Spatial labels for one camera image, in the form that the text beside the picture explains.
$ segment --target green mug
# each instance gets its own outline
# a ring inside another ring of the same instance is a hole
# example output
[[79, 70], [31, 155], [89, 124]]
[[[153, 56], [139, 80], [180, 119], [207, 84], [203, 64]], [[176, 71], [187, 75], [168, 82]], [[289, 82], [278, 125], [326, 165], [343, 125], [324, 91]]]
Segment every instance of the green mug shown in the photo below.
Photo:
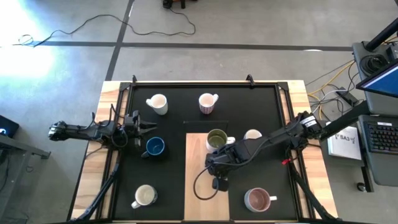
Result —
[[234, 137], [228, 137], [223, 130], [213, 129], [211, 130], [206, 139], [206, 148], [210, 153], [216, 151], [219, 147], [225, 144], [232, 144], [235, 142]]

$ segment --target monitor screen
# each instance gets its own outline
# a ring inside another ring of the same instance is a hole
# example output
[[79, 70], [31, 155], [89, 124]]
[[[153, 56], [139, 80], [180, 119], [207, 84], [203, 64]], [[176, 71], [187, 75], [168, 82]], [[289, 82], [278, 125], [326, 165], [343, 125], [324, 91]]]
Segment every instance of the monitor screen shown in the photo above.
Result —
[[390, 63], [376, 74], [363, 80], [358, 89], [398, 97], [398, 62]]

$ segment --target wooden table frame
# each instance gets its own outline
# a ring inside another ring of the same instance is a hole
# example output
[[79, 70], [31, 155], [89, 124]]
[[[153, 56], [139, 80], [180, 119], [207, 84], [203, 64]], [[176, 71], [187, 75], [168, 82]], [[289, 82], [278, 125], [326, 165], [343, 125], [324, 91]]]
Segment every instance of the wooden table frame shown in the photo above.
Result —
[[[248, 81], [151, 81], [151, 82], [137, 82], [140, 83], [248, 83]], [[281, 80], [281, 81], [256, 81], [256, 83], [276, 83], [276, 82], [286, 82], [288, 86], [289, 94], [285, 96], [284, 91], [280, 91], [282, 107], [284, 112], [285, 122], [288, 123], [292, 118], [293, 114], [297, 114], [303, 111], [310, 111], [309, 102], [307, 98], [307, 92], [305, 90], [305, 85], [302, 80]], [[122, 82], [104, 82], [103, 88], [101, 91], [101, 97], [99, 99], [96, 121], [106, 120], [109, 116], [109, 107], [112, 104], [116, 105], [118, 101], [119, 95], [119, 87]], [[127, 102], [127, 94], [123, 94], [123, 98], [121, 98], [121, 107], [120, 107], [120, 115], [124, 116], [124, 112], [126, 110], [126, 102]], [[310, 141], [312, 144], [318, 144], [317, 141]], [[86, 153], [90, 153], [95, 149], [99, 148], [100, 144], [97, 142], [89, 142]], [[75, 194], [71, 203], [70, 212], [68, 214], [68, 219], [71, 217], [76, 218], [81, 215], [85, 208], [92, 202], [101, 188], [101, 184], [106, 180], [105, 173], [109, 175], [110, 171], [105, 169], [105, 163], [107, 158], [111, 157], [109, 166], [111, 169], [113, 168], [114, 163], [116, 162], [118, 152], [110, 151], [107, 149], [101, 149], [97, 153], [92, 154], [86, 161], [83, 161], [83, 165], [81, 168], [81, 173], [78, 179], [78, 183], [76, 185]], [[307, 174], [307, 181], [311, 188], [311, 191], [320, 201], [320, 203], [326, 208], [326, 210], [333, 216], [337, 217], [337, 212], [335, 208], [335, 203], [333, 200], [333, 196], [330, 189], [330, 184], [328, 180], [328, 176], [326, 173], [326, 167], [323, 162], [322, 152], [319, 148], [309, 146], [302, 153], [302, 164], [304, 166], [300, 166], [298, 161], [295, 161], [295, 166], [297, 170], [300, 172], [301, 170], [305, 170]], [[311, 210], [308, 210], [307, 207], [307, 199], [305, 198], [304, 193], [298, 187], [298, 194], [300, 195], [300, 204], [302, 208], [302, 216], [305, 218], [310, 217]], [[106, 196], [103, 200], [103, 209], [101, 214], [94, 214], [91, 219], [94, 218], [107, 218], [109, 211], [109, 204], [111, 201], [111, 192], [113, 190], [113, 186], [108, 190]]]

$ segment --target concrete floor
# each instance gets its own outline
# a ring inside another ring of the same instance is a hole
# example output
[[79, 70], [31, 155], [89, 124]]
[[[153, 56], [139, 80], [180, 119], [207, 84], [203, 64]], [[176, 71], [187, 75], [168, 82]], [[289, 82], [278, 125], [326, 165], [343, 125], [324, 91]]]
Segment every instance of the concrete floor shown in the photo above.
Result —
[[[52, 151], [47, 161], [33, 158], [34, 171], [25, 174], [13, 197], [10, 213], [29, 223], [62, 222], [67, 217], [87, 142], [47, 139], [48, 127], [58, 120], [88, 124], [95, 111], [114, 47], [11, 47], [22, 34], [35, 40], [53, 30], [71, 31], [97, 14], [123, 18], [128, 0], [35, 0], [0, 2], [0, 113], [20, 124], [16, 138]], [[196, 24], [191, 37], [137, 36], [128, 28], [124, 42], [201, 44], [264, 44], [349, 47], [369, 40], [397, 15], [392, 0], [199, 0], [187, 2], [184, 12]], [[162, 9], [159, 0], [136, 0], [129, 23], [138, 32], [191, 32], [185, 18]], [[71, 36], [51, 41], [115, 42], [121, 24], [100, 18]], [[352, 59], [351, 52], [299, 50], [170, 49], [122, 47], [112, 80], [292, 80], [306, 83]], [[319, 88], [335, 73], [312, 83]], [[333, 82], [348, 86], [346, 73]], [[354, 90], [361, 99], [364, 94]], [[330, 119], [339, 116], [334, 103], [324, 106]], [[398, 189], [375, 185], [363, 194], [359, 167], [326, 163], [339, 216], [368, 223], [396, 223]]]

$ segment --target coffee cup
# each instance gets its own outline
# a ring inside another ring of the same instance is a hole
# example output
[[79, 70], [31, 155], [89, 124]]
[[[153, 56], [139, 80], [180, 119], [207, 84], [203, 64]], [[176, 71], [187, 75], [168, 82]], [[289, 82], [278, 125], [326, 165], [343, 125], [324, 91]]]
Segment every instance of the coffee cup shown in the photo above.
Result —
[[135, 196], [136, 201], [131, 204], [131, 207], [134, 209], [155, 203], [157, 192], [155, 188], [150, 185], [142, 185], [136, 190]]
[[154, 95], [151, 99], [147, 99], [146, 103], [159, 115], [165, 115], [169, 108], [167, 105], [166, 96], [162, 94]]
[[213, 109], [214, 105], [218, 100], [218, 95], [217, 94], [210, 94], [210, 93], [204, 93], [200, 95], [199, 97], [199, 108], [200, 111], [204, 114], [210, 114]]
[[223, 130], [213, 129], [211, 130], [206, 139], [206, 148], [210, 153], [216, 151], [219, 147], [225, 144], [232, 144], [235, 142], [234, 137], [228, 137]]
[[261, 137], [262, 134], [257, 131], [256, 129], [250, 129], [249, 131], [246, 131], [246, 134], [244, 134], [243, 139], [257, 139]]
[[269, 196], [266, 190], [259, 187], [250, 189], [244, 194], [244, 204], [252, 212], [266, 211], [274, 200], [277, 200], [276, 196]]
[[147, 141], [146, 151], [142, 153], [141, 158], [161, 158], [165, 154], [166, 145], [160, 137], [153, 137]]

